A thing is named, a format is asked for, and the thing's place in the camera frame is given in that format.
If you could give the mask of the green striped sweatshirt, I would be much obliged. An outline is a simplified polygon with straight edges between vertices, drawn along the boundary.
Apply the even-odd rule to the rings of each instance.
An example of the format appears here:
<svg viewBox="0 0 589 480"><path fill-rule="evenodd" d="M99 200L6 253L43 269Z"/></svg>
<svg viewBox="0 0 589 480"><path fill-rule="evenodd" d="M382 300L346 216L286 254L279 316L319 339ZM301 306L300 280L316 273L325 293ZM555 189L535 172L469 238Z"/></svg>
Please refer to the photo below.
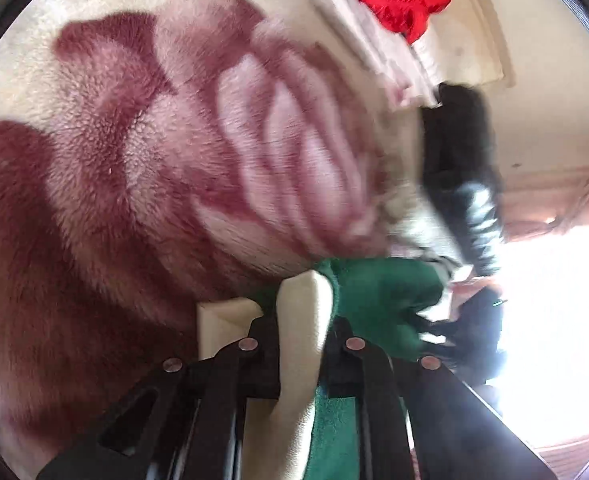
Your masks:
<svg viewBox="0 0 589 480"><path fill-rule="evenodd" d="M254 292L275 313L281 346L280 398L251 426L248 479L355 479L360 474L357 402L319 387L323 347L336 318L353 333L409 361L421 337L406 316L439 304L453 263L426 259L329 259L315 269Z"/></svg>

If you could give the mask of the pink floral curtain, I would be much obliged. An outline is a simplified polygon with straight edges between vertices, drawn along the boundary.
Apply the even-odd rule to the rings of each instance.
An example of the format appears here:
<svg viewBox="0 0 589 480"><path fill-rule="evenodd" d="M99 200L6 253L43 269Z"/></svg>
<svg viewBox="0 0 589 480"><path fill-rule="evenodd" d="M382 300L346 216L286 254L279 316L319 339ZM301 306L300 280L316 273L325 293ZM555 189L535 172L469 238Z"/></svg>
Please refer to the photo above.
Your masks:
<svg viewBox="0 0 589 480"><path fill-rule="evenodd" d="M589 226L589 166L507 177L501 206L511 242Z"/></svg>

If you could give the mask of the floral plush bed blanket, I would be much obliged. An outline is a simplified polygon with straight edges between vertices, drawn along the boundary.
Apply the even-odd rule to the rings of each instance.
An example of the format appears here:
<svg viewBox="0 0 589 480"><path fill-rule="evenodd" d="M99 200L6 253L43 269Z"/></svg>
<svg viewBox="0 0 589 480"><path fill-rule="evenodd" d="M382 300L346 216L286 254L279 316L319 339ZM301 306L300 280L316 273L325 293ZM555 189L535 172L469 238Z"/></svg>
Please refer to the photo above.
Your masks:
<svg viewBox="0 0 589 480"><path fill-rule="evenodd" d="M387 254L394 110L357 0L32 0L0 38L0 455L33 479L200 302Z"/></svg>

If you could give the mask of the white bed headboard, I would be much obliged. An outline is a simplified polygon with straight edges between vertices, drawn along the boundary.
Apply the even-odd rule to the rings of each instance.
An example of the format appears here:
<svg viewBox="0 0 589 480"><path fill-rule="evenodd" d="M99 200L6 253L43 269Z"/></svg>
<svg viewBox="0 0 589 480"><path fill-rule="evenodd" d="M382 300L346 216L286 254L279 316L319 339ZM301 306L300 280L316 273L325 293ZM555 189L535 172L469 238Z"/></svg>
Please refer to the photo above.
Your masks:
<svg viewBox="0 0 589 480"><path fill-rule="evenodd" d="M435 86L441 82L511 88L515 72L491 0L451 0L430 16L413 50Z"/></svg>

